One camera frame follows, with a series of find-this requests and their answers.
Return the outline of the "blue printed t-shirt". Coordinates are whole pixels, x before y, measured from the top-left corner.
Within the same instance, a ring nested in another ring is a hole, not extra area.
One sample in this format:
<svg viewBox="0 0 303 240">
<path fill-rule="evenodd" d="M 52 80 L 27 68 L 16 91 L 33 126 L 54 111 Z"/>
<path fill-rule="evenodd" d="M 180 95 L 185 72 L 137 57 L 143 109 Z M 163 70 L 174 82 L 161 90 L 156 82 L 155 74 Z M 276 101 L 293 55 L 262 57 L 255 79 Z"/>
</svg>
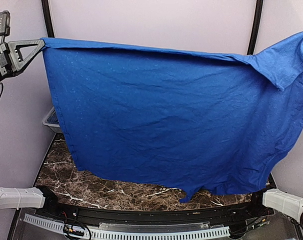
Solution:
<svg viewBox="0 0 303 240">
<path fill-rule="evenodd" d="M 254 55 L 45 38 L 79 171 L 215 195 L 263 189 L 303 130 L 303 31 Z"/>
</svg>

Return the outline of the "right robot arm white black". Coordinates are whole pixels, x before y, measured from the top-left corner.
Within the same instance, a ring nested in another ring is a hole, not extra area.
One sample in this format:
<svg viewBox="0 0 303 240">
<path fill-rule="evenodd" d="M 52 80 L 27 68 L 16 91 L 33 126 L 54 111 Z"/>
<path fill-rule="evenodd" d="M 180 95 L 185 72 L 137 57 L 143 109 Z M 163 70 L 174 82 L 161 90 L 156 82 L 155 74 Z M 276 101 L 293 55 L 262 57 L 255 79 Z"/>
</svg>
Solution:
<svg viewBox="0 0 303 240">
<path fill-rule="evenodd" d="M 274 209 L 296 221 L 303 230 L 303 197 L 271 188 L 253 193 L 251 201 L 246 207 L 251 217 L 259 216 L 266 208 Z"/>
</svg>

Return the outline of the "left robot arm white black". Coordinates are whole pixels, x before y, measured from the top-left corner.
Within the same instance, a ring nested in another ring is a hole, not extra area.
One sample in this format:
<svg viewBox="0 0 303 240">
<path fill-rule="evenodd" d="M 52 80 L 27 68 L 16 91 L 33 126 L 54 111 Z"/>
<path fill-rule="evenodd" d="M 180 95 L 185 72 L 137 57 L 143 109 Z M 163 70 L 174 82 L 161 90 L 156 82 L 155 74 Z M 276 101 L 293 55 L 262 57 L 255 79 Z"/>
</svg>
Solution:
<svg viewBox="0 0 303 240">
<path fill-rule="evenodd" d="M 0 86 L 2 81 L 23 73 L 45 46 L 42 39 L 0 43 Z M 51 218 L 62 214 L 58 197 L 46 186 L 32 188 L 0 187 L 0 210 L 34 208 L 43 209 Z"/>
</svg>

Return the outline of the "grey plastic laundry basket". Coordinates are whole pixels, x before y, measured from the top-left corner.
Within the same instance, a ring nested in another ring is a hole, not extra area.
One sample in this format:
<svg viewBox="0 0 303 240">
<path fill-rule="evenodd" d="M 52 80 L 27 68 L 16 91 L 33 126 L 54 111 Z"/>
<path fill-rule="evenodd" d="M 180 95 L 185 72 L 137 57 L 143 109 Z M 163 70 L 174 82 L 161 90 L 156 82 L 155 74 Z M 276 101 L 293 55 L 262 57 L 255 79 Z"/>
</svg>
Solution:
<svg viewBox="0 0 303 240">
<path fill-rule="evenodd" d="M 52 107 L 42 120 L 44 126 L 49 127 L 53 132 L 62 134 L 63 131 L 59 125 L 58 117 L 55 108 Z"/>
</svg>

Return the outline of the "left black frame post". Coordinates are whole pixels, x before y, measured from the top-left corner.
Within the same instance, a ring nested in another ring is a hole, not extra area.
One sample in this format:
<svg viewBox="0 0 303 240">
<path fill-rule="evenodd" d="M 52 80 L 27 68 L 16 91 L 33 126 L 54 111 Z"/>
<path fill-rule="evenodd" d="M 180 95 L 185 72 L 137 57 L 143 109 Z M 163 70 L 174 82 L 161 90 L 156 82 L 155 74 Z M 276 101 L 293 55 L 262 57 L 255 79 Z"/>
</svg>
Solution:
<svg viewBox="0 0 303 240">
<path fill-rule="evenodd" d="M 47 36 L 49 38 L 54 38 L 55 33 L 54 33 L 54 27 L 51 18 L 49 0 L 41 0 L 41 5 L 42 5 L 42 12 L 43 12 Z"/>
</svg>

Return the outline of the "black frame post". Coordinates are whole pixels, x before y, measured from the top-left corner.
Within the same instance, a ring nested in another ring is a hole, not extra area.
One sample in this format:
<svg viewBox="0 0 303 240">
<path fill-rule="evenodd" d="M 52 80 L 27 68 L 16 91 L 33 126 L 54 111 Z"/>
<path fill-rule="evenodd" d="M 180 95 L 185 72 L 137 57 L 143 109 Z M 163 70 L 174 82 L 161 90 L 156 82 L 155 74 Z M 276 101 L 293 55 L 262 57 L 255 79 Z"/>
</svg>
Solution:
<svg viewBox="0 0 303 240">
<path fill-rule="evenodd" d="M 41 0 L 41 5 L 42 5 L 42 12 L 43 12 L 47 36 L 49 38 L 54 38 L 55 33 L 54 33 L 54 27 L 51 18 L 49 0 Z"/>
<path fill-rule="evenodd" d="M 250 33 L 250 38 L 249 38 L 249 43 L 246 53 L 247 55 L 253 55 L 255 51 L 262 12 L 263 12 L 263 5 L 264 5 L 263 0 L 256 0 L 252 28 L 251 28 L 251 33 Z"/>
</svg>

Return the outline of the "right black frame post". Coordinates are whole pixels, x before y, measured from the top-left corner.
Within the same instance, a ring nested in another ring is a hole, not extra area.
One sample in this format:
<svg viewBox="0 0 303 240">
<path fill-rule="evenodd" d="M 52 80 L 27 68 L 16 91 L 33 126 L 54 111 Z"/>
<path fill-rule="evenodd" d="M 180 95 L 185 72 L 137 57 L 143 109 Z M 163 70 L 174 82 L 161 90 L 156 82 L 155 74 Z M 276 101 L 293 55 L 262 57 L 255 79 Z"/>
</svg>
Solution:
<svg viewBox="0 0 303 240">
<path fill-rule="evenodd" d="M 247 55 L 253 55 L 255 51 L 262 12 L 263 12 L 263 5 L 264 5 L 263 0 L 256 0 L 252 28 L 251 28 L 251 33 L 250 33 L 250 38 L 249 38 L 249 43 L 246 53 Z"/>
</svg>

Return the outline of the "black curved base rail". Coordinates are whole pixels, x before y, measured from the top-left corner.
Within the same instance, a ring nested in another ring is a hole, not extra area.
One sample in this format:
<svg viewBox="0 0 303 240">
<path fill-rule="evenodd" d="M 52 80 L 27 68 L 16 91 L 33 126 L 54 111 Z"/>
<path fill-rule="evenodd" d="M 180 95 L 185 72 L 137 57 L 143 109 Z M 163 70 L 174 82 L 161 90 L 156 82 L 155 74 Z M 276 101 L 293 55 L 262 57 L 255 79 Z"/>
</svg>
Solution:
<svg viewBox="0 0 303 240">
<path fill-rule="evenodd" d="M 234 205 L 175 211 L 125 211 L 81 207 L 57 203 L 51 211 L 29 208 L 32 214 L 42 217 L 67 220 L 68 223 L 79 221 L 88 226 L 98 227 L 102 223 L 128 225 L 176 225 L 207 223 L 210 225 L 245 225 L 247 220 L 276 214 L 272 208 L 258 203 L 258 200 Z"/>
</svg>

